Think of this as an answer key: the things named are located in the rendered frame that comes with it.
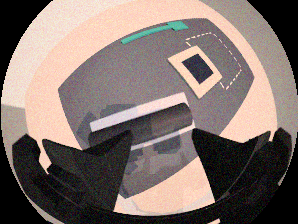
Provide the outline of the peach square tile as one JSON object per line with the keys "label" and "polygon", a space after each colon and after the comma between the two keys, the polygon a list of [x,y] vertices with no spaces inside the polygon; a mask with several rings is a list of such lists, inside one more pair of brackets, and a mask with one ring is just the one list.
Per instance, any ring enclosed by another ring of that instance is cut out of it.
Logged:
{"label": "peach square tile", "polygon": [[210,88],[222,77],[216,65],[213,65],[209,57],[197,45],[169,57],[168,61],[189,84],[189,88],[192,89],[197,99],[198,97],[201,99],[201,96],[204,96],[208,89],[210,91]]}

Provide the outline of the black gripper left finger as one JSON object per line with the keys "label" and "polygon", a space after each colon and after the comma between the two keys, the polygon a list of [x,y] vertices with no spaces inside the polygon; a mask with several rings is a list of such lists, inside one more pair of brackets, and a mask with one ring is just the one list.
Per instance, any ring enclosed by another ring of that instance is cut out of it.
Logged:
{"label": "black gripper left finger", "polygon": [[49,161],[80,177],[93,196],[102,202],[104,209],[116,208],[118,192],[130,155],[132,131],[122,131],[85,151],[49,139],[43,139],[41,143]]}

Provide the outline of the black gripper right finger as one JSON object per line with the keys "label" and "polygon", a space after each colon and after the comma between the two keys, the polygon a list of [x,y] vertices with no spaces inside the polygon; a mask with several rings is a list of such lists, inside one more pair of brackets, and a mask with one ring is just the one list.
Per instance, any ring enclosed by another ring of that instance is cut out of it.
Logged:
{"label": "black gripper right finger", "polygon": [[270,140],[270,131],[261,133],[245,143],[239,143],[213,135],[204,129],[193,128],[192,140],[208,177],[214,202],[217,202],[229,196],[231,186],[237,183],[255,151]]}

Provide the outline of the teal flat trowel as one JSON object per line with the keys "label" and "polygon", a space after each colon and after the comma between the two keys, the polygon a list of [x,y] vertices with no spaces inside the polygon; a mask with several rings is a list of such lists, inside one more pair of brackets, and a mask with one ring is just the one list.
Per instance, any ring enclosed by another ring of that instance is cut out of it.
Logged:
{"label": "teal flat trowel", "polygon": [[180,30],[188,30],[188,28],[189,28],[188,26],[185,26],[185,24],[182,22],[173,22],[173,23],[169,22],[169,23],[165,23],[165,24],[166,24],[166,26],[152,28],[152,30],[148,30],[148,31],[144,31],[144,32],[138,32],[138,34],[129,36],[129,37],[125,37],[124,40],[120,40],[120,41],[122,44],[125,44],[125,43],[130,43],[130,41],[132,41],[132,40],[140,39],[140,37],[142,37],[142,36],[154,34],[154,32],[165,31],[165,30],[180,31]]}

